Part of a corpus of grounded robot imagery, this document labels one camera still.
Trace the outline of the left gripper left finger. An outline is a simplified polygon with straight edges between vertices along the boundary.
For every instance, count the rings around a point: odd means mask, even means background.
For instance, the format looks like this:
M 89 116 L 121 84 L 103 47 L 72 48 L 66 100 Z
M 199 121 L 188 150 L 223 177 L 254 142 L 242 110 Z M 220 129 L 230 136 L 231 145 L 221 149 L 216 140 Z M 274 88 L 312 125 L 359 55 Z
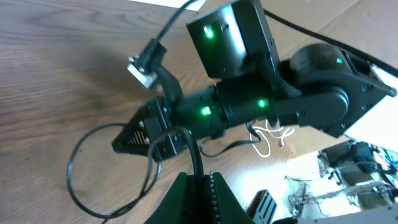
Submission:
M 187 192 L 188 177 L 189 175 L 186 172 L 179 173 L 158 208 L 144 224 L 180 223 Z

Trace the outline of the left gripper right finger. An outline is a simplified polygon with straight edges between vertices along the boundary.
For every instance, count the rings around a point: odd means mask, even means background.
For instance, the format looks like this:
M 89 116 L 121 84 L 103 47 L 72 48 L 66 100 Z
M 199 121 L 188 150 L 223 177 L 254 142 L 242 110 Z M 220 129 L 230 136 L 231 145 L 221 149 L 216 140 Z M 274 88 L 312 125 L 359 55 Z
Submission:
M 219 172 L 210 172 L 204 178 L 203 222 L 211 224 L 253 223 Z

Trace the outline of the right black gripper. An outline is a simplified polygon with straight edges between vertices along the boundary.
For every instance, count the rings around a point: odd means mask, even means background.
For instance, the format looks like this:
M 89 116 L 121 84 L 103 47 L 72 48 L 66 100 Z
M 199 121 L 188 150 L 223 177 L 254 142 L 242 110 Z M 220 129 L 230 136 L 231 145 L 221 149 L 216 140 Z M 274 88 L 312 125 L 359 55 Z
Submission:
M 111 143 L 118 154 L 146 156 L 150 142 L 174 127 L 172 106 L 183 98 L 183 91 L 178 80 L 163 65 L 155 65 L 152 71 L 157 75 L 165 96 L 156 97 L 150 100 L 149 105 L 140 107 L 123 126 Z M 155 144 L 152 158 L 156 162 L 164 161 L 179 155 L 185 148 L 181 135 L 167 134 Z

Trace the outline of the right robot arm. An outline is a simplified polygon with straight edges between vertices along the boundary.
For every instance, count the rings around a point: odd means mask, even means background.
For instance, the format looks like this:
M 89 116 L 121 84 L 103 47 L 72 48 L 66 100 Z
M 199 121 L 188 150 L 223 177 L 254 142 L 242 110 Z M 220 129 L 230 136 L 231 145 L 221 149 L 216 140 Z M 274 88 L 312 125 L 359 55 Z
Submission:
M 187 143 L 172 128 L 184 128 L 194 140 L 216 139 L 235 126 L 266 119 L 270 124 L 311 126 L 339 137 L 369 109 L 397 95 L 372 67 L 393 75 L 397 70 L 354 47 L 319 36 L 281 60 L 259 1 L 233 1 L 187 24 L 207 75 L 216 83 L 183 93 L 162 65 L 160 43 L 172 26 L 166 23 L 146 48 L 130 59 L 129 71 L 148 88 L 160 84 L 164 95 L 140 107 L 112 142 L 117 153 L 166 160 Z

